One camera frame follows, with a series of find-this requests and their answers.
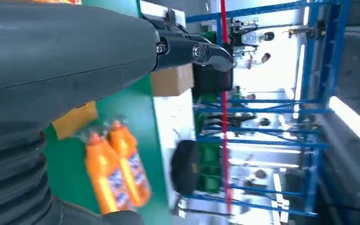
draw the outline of bolt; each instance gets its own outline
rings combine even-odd
[[[201,53],[202,53],[201,47],[199,45],[195,45],[193,47],[193,56],[199,57],[201,55]]]
[[[164,44],[158,44],[157,45],[157,53],[161,54],[166,50],[166,46]]]

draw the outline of black bag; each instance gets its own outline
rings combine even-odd
[[[172,184],[182,195],[191,195],[198,183],[201,154],[196,141],[183,140],[172,156]]]

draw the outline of bottle label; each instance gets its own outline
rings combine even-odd
[[[135,178],[136,185],[140,185],[143,181],[147,180],[139,154],[135,153],[129,158],[129,166]]]
[[[130,200],[120,170],[116,170],[114,173],[112,173],[108,177],[108,182],[110,183],[112,192],[115,194],[117,207],[121,208]]]

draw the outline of cardboard box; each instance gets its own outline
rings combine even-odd
[[[95,102],[73,109],[67,114],[53,122],[56,130],[57,139],[62,140],[74,135],[79,129],[91,121],[97,119],[97,109]]]
[[[153,96],[179,96],[194,86],[192,64],[154,72],[151,82]]]

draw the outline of green crate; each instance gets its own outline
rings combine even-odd
[[[198,191],[203,191],[210,194],[218,194],[220,192],[221,186],[221,176],[202,174],[198,179],[198,185],[196,189]]]
[[[201,153],[201,165],[220,165],[221,147],[215,143],[198,143],[199,151]]]

